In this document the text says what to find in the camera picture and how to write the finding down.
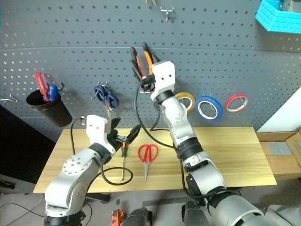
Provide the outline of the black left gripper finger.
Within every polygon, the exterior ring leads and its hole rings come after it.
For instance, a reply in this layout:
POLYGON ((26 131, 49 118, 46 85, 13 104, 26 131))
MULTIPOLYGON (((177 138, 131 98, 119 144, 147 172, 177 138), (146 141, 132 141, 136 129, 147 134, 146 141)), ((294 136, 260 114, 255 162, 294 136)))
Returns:
POLYGON ((114 119, 111 120, 111 131, 110 131, 110 134, 112 136, 117 136, 118 131, 116 130, 116 127, 118 126, 120 120, 121 120, 120 117, 114 118, 114 119))
POLYGON ((135 138, 138 136, 138 134, 140 132, 140 129, 141 129, 141 125, 138 124, 130 130, 130 133, 128 134, 127 140, 126 140, 127 144, 130 144, 135 140, 135 138))

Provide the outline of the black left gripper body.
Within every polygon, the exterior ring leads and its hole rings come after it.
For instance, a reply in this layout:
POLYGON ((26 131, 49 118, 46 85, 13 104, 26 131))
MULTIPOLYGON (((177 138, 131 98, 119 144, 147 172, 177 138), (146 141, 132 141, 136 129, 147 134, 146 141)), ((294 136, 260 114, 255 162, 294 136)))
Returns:
POLYGON ((122 147, 123 142, 127 142, 127 137, 119 135, 116 129, 112 129, 110 134, 107 135, 107 140, 116 152, 122 147))

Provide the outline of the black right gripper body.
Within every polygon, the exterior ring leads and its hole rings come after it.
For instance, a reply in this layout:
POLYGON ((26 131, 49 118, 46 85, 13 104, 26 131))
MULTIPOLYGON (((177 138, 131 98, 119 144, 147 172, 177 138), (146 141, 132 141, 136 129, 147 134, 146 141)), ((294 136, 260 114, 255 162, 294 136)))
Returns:
POLYGON ((155 82, 154 74, 143 76, 140 83, 142 93, 151 93, 155 89, 155 82))

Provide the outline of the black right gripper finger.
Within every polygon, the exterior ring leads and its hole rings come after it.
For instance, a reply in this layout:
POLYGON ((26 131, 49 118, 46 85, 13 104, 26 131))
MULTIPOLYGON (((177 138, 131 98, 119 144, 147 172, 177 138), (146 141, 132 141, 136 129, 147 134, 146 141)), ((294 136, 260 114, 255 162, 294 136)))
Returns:
POLYGON ((141 71, 138 66, 137 52, 134 47, 130 47, 130 54, 131 54, 131 63, 132 63, 132 69, 134 72, 134 76, 138 81, 142 81, 141 71))
POLYGON ((148 64, 154 64, 158 62, 157 57, 151 52, 146 42, 143 43, 143 51, 148 64))

